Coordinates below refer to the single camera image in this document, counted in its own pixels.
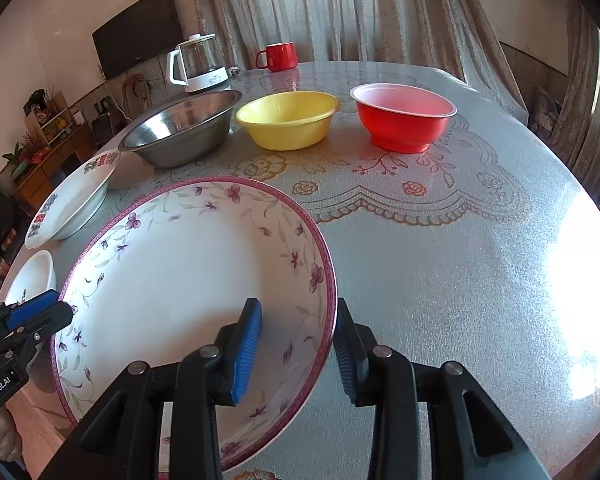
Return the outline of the person's left hand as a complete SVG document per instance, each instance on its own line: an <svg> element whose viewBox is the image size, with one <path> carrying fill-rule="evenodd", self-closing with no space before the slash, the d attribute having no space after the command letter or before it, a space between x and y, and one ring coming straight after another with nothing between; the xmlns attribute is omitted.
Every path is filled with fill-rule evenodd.
<svg viewBox="0 0 600 480"><path fill-rule="evenodd" d="M0 460L14 462L22 459L22 439L18 434L15 419L3 405L0 408Z"/></svg>

